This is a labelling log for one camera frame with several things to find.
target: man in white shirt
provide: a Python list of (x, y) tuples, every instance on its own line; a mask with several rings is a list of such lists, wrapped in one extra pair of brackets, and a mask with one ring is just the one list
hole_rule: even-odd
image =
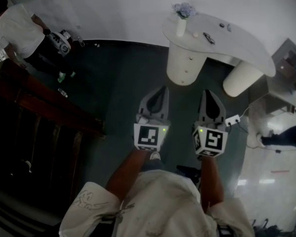
[[(4, 49), (19, 67), (26, 66), (17, 60), (15, 53), (38, 71), (56, 76), (58, 82), (62, 82), (66, 74), (73, 77), (75, 72), (45, 37), (48, 34), (49, 28), (24, 5), (17, 4), (8, 8), (7, 0), (0, 0), (0, 49)], [(56, 67), (43, 61), (40, 54)]]
[[(202, 158), (199, 191), (181, 175), (142, 172), (146, 158), (161, 163), (159, 153), (134, 149), (105, 189), (86, 183), (62, 221), (60, 236), (254, 236), (240, 200), (224, 200), (215, 158)], [(111, 229), (106, 227), (110, 218), (115, 218)]]

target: tiled floor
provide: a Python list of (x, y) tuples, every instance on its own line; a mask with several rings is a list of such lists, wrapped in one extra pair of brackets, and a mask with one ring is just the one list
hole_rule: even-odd
[[(257, 132), (267, 136), (271, 129), (278, 134), (296, 125), (296, 115), (289, 113), (267, 118), (263, 105), (263, 101), (259, 101), (249, 109), (247, 145), (250, 147), (258, 146)], [(292, 151), (277, 154), (267, 149)], [(271, 146), (267, 149), (246, 148), (235, 196), (241, 198), (249, 219), (256, 219), (256, 225), (268, 218), (268, 226), (292, 231), (296, 224), (296, 148)]]

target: table top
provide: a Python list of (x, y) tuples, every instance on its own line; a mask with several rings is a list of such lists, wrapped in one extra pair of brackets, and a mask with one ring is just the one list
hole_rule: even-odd
[[(184, 49), (229, 55), (246, 61), (269, 77), (275, 76), (276, 70), (272, 57), (264, 45), (244, 29), (222, 19), (199, 13), (187, 19), (186, 31), (182, 37), (176, 35), (178, 15), (174, 12), (166, 18), (162, 31), (167, 39)], [(203, 33), (215, 41), (210, 44)]]

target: white shirt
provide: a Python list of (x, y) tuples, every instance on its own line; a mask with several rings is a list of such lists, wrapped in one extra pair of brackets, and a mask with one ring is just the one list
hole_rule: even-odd
[(10, 44), (22, 58), (28, 58), (45, 38), (42, 28), (31, 17), (33, 12), (24, 5), (9, 7), (0, 17), (0, 49)]
[(116, 196), (88, 182), (68, 209), (59, 235), (90, 236), (103, 215), (117, 215), (117, 237), (214, 237), (217, 223), (230, 226), (235, 236), (254, 232), (240, 200), (214, 205), (206, 215), (200, 193), (190, 179), (151, 170), (141, 173), (120, 208)]

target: small table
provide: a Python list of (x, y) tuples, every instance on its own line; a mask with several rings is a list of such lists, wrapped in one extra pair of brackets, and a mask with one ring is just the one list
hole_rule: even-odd
[[(219, 55), (219, 60), (226, 57), (241, 60), (223, 82), (225, 92), (231, 97), (238, 96), (263, 75), (275, 76), (274, 62), (263, 44), (242, 28), (199, 13), (188, 18), (186, 31), (179, 37), (176, 35), (177, 21), (178, 15), (173, 13), (162, 26), (170, 41), (167, 74), (174, 83), (193, 83), (207, 57), (213, 55)], [(198, 33), (198, 37), (195, 38), (193, 33)], [(211, 44), (203, 33), (210, 35), (215, 44)]]

